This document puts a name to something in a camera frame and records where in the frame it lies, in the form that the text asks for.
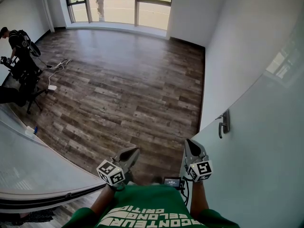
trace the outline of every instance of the white wall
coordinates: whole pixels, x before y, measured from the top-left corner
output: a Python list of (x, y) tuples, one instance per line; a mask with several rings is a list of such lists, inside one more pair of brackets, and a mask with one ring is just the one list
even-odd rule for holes
[[(0, 18), (1, 28), (23, 29), (32, 41), (39, 39), (49, 29), (41, 0), (4, 0), (0, 4)], [(8, 39), (0, 39), (0, 55), (10, 57)], [(8, 73), (7, 68), (0, 65), (0, 85)]]
[(201, 130), (262, 75), (288, 39), (302, 4), (303, 0), (226, 0), (206, 51)]
[(66, 22), (63, 16), (60, 0), (47, 0), (47, 2), (54, 27), (65, 27)]
[(168, 34), (207, 47), (224, 0), (172, 0)]

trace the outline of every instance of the person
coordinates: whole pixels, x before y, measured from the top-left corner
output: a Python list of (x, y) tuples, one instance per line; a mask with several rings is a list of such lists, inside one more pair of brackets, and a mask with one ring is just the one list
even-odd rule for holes
[(115, 192), (106, 185), (92, 207), (77, 210), (63, 228), (108, 226), (239, 228), (209, 209), (202, 181), (193, 183), (190, 213), (173, 187), (127, 185)]
[(13, 58), (16, 56), (22, 64), (26, 65), (29, 70), (33, 70), (35, 74), (40, 75), (42, 73), (42, 70), (39, 69), (31, 58), (28, 48), (22, 45), (22, 39), (18, 36), (18, 31), (9, 31), (7, 27), (3, 27), (0, 31), (1, 38), (9, 38), (9, 44), (12, 48), (9, 64), (12, 63)]

